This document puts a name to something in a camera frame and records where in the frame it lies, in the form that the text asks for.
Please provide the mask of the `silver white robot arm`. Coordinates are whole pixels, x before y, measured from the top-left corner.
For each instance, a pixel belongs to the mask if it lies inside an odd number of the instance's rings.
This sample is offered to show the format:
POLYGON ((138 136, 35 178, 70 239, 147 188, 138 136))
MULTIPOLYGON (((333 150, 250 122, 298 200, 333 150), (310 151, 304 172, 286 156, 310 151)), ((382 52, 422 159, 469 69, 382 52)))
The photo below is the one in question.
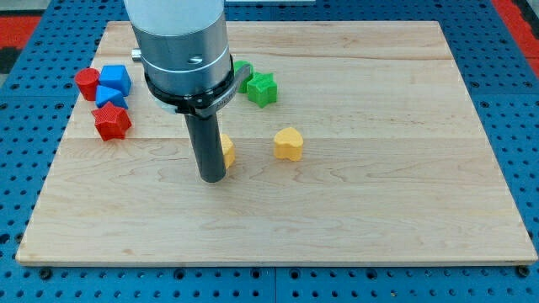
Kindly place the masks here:
POLYGON ((152 95, 181 114, 232 83, 223 0, 125 0, 152 95))

